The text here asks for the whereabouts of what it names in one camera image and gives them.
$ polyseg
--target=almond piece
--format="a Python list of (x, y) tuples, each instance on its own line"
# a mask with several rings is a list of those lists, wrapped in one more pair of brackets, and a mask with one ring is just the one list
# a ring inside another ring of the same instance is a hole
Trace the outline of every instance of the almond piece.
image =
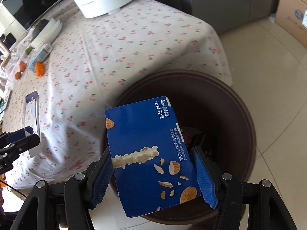
[(164, 174), (164, 170), (159, 165), (154, 164), (153, 166), (158, 171), (158, 173)]
[(182, 191), (180, 196), (180, 204), (194, 199), (197, 196), (197, 189), (194, 187), (187, 187)]
[(161, 182), (158, 181), (158, 183), (163, 186), (163, 187), (167, 187), (167, 188), (172, 188), (172, 184), (170, 182)]
[(169, 163), (169, 169), (168, 169), (168, 171), (169, 171), (169, 173), (170, 173), (171, 175), (177, 174), (177, 173), (179, 172), (179, 170), (180, 170), (180, 164), (179, 164), (178, 162), (176, 162), (176, 161), (171, 161), (171, 162)]
[(181, 179), (185, 179), (185, 180), (188, 180), (189, 178), (187, 178), (186, 176), (184, 176), (184, 175), (181, 175), (181, 176), (179, 176), (179, 178), (181, 178)]
[(111, 129), (112, 127), (114, 126), (114, 122), (109, 119), (109, 118), (106, 118), (106, 129)]

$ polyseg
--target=metal screw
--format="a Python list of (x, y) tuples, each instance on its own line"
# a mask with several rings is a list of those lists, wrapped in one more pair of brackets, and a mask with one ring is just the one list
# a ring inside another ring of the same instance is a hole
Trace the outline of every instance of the metal screw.
[(272, 184), (270, 181), (268, 180), (263, 180), (262, 181), (262, 185), (265, 186), (266, 188), (269, 188)]
[(230, 181), (232, 179), (232, 175), (229, 174), (229, 173), (224, 173), (224, 174), (222, 174), (222, 178), (224, 180)]
[(83, 180), (84, 177), (85, 177), (85, 175), (83, 173), (78, 173), (78, 174), (75, 175), (75, 179), (77, 181)]
[(46, 183), (44, 182), (44, 181), (39, 181), (37, 184), (36, 184), (36, 186), (38, 187), (38, 188), (42, 188), (42, 187), (44, 187), (46, 185)]

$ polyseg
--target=cherry print tablecloth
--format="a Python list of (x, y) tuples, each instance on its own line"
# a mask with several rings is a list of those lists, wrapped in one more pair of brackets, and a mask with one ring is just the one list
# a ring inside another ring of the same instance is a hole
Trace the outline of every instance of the cherry print tablecloth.
[(97, 161), (104, 109), (150, 73), (190, 69), (232, 83), (213, 28), (159, 2), (134, 0), (113, 15), (87, 19), (73, 0), (64, 0), (45, 15), (50, 17), (59, 18), (63, 29), (45, 60), (46, 72), (37, 78), (27, 69), (4, 113), (4, 130), (20, 129), (24, 96), (37, 89), (42, 152), (34, 158), (23, 153), (6, 173), (17, 189), (40, 179), (66, 181)]

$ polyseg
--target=orange fruit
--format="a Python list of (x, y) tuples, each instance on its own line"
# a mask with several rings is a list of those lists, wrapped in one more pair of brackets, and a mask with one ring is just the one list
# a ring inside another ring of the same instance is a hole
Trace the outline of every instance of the orange fruit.
[(20, 77), (21, 77), (21, 72), (15, 73), (15, 76), (14, 76), (15, 79), (20, 79)]
[(40, 62), (40, 61), (37, 61), (35, 63), (35, 74), (37, 77), (40, 77), (40, 76), (43, 76), (45, 73), (45, 65)]
[(27, 66), (26, 66), (25, 62), (24, 62), (24, 61), (21, 61), (21, 62), (19, 63), (19, 70), (20, 70), (21, 72), (24, 72), (24, 71), (26, 70), (26, 68), (27, 68)]

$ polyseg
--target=biscuit box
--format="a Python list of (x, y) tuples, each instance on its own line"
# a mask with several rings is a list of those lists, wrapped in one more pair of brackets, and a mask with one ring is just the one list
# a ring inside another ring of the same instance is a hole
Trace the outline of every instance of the biscuit box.
[(128, 217), (200, 196), (196, 172), (167, 97), (105, 111), (119, 199)]

